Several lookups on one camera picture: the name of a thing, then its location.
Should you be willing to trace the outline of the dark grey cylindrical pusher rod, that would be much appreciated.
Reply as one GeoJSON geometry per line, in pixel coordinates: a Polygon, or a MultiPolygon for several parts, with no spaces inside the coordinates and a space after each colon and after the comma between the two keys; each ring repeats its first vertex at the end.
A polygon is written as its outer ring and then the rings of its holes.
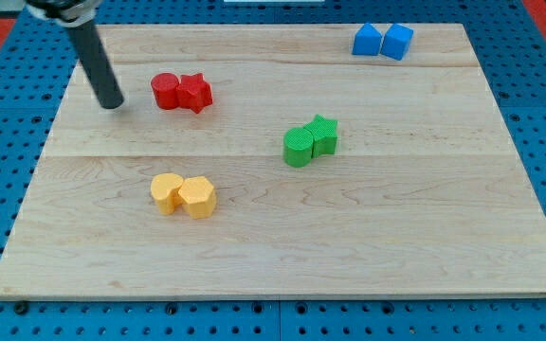
{"type": "Polygon", "coordinates": [[[66,30],[99,105],[116,109],[124,96],[93,20],[66,30]]]}

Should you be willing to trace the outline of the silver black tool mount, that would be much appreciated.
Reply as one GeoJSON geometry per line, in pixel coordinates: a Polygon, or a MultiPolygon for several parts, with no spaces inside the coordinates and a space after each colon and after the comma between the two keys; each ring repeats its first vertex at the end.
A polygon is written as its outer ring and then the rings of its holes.
{"type": "Polygon", "coordinates": [[[96,17],[102,0],[26,0],[30,14],[40,20],[54,20],[61,27],[78,27],[96,17]]]}

